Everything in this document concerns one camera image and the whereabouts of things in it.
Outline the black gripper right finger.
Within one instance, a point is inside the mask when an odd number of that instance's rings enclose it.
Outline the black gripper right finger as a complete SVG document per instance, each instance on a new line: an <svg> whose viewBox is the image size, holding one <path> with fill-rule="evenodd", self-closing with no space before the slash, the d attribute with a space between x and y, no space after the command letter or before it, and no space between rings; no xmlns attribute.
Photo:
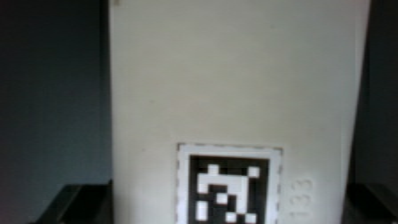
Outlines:
<svg viewBox="0 0 398 224"><path fill-rule="evenodd" d="M382 184L348 186L343 224L398 224L398 195Z"/></svg>

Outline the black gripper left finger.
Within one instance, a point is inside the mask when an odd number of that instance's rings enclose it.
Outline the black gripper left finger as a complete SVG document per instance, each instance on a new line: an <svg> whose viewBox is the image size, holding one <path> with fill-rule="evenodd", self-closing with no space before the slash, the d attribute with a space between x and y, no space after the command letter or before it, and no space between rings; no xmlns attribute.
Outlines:
<svg viewBox="0 0 398 224"><path fill-rule="evenodd" d="M112 183L68 184L32 224L114 224Z"/></svg>

